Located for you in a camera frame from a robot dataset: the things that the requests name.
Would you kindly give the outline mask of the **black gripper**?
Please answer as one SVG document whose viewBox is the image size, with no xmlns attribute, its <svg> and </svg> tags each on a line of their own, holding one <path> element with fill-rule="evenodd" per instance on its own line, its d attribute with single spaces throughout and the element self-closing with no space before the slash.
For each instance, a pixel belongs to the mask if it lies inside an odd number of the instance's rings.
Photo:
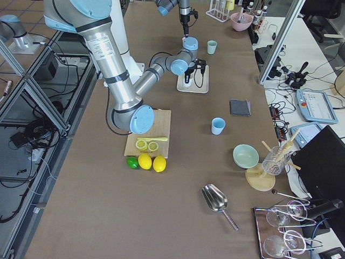
<svg viewBox="0 0 345 259">
<path fill-rule="evenodd" d="M 195 19 L 198 19 L 198 11 L 194 8 L 186 7 L 180 8 L 180 22 L 183 25 L 183 33 L 185 37 L 189 35 L 189 26 L 190 16 L 194 16 Z"/>
<path fill-rule="evenodd" d="M 202 88 L 204 84 L 204 73 L 206 69 L 206 60 L 203 59 L 196 59 L 194 62 L 190 64 L 188 69 L 184 74 L 184 83 L 190 84 L 191 74 L 195 71 L 195 85 L 197 88 Z"/>
</svg>

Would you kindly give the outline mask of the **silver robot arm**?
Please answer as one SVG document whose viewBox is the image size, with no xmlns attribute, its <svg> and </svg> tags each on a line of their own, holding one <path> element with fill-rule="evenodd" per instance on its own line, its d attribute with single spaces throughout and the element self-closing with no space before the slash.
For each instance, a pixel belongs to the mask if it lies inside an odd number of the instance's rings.
<svg viewBox="0 0 345 259">
<path fill-rule="evenodd" d="M 112 8 L 112 1 L 44 1 L 44 18 L 48 27 L 84 38 L 114 98 L 114 107 L 108 114 L 113 125 L 143 134 L 152 127 L 155 115 L 142 96 L 165 72 L 183 75 L 197 59 L 198 40 L 187 36 L 177 55 L 157 57 L 138 81 L 132 83 L 117 46 L 119 40 L 127 37 L 111 33 Z"/>
<path fill-rule="evenodd" d="M 189 22 L 190 17 L 194 16 L 194 23 L 198 19 L 198 11 L 191 8 L 190 1 L 188 0 L 156 0 L 155 4 L 159 13 L 162 16 L 166 16 L 174 7 L 178 6 L 179 9 L 179 20 L 183 27 L 183 34 L 185 38 L 189 37 Z"/>
</svg>

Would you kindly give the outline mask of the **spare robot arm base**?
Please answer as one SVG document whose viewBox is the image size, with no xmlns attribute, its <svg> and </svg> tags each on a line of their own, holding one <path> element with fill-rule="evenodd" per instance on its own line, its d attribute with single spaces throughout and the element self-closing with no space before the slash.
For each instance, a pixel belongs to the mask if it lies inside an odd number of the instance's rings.
<svg viewBox="0 0 345 259">
<path fill-rule="evenodd" d="M 23 27 L 20 19 L 15 15 L 1 16 L 1 41 L 13 40 L 9 50 L 14 54 L 35 54 L 39 46 L 33 43 L 33 38 Z"/>
</svg>

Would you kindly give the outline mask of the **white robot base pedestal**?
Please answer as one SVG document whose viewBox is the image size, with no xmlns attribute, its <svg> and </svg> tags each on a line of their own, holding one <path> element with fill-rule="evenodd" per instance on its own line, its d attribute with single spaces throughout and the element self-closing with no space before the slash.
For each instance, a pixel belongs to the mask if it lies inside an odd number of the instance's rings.
<svg viewBox="0 0 345 259">
<path fill-rule="evenodd" d="M 102 14 L 109 19 L 103 27 L 100 60 L 105 82 L 111 92 L 134 90 L 134 83 L 143 75 L 144 64 L 137 63 L 130 54 L 123 13 L 119 1 L 104 1 Z"/>
</svg>

